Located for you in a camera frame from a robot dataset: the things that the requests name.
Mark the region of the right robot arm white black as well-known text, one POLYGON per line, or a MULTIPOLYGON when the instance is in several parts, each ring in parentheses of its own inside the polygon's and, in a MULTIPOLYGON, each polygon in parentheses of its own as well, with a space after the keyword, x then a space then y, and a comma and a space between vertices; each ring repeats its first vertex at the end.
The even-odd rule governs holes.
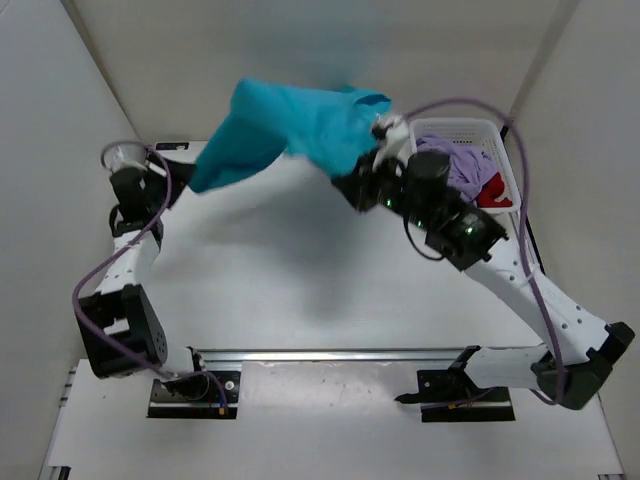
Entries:
POLYGON ((383 206, 405 230, 424 232, 432 260, 448 261, 483 285, 541 339, 535 347, 470 346, 447 368, 444 393, 403 394, 401 403, 433 408, 464 405, 495 388, 527 389, 548 404, 582 409, 601 389, 628 349, 634 331, 607 323, 568 297, 545 275, 526 266, 506 229, 486 211, 464 201, 447 183, 446 155, 419 152, 402 162, 372 154, 331 182, 359 212, 383 206))

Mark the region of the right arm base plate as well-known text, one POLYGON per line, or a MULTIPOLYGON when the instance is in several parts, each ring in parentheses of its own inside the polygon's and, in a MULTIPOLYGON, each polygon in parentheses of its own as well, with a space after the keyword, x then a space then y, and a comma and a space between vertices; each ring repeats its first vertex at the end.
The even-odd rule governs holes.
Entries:
POLYGON ((516 420, 506 387, 480 389, 449 370, 418 370, 416 374, 422 423, 516 420))

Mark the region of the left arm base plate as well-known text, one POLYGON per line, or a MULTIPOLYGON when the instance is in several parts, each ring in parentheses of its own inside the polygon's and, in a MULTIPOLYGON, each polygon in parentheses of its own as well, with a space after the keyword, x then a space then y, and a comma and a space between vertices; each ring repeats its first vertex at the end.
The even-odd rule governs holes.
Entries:
POLYGON ((242 366, 238 362, 206 362, 206 369, 223 387, 225 406, 218 386, 209 378, 196 378, 167 386, 154 379, 147 417, 176 420, 235 420, 239 410, 242 366))

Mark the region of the teal t shirt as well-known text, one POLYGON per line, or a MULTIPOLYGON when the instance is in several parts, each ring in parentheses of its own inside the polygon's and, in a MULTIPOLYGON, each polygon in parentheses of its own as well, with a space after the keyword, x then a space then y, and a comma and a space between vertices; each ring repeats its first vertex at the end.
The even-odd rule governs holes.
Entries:
POLYGON ((189 187, 205 193, 240 182, 283 154, 307 158, 330 178, 347 175, 376 147, 372 128, 391 105, 374 90, 244 78, 233 91, 228 115, 198 155, 189 187))

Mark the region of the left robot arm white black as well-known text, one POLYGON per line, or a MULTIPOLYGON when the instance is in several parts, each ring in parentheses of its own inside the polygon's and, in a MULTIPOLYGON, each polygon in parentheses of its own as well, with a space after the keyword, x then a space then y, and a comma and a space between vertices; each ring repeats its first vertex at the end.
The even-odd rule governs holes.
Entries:
POLYGON ((192 164, 169 160, 168 177, 145 166, 122 166, 109 177, 117 203, 108 225, 118 258, 106 268, 93 293, 78 300, 76 314, 93 373, 100 379, 126 377, 145 366, 113 346, 118 343, 155 368, 173 372, 165 388, 187 401, 203 399, 213 387, 193 348, 172 349, 144 290, 164 236, 163 206, 172 207, 196 171, 192 164))

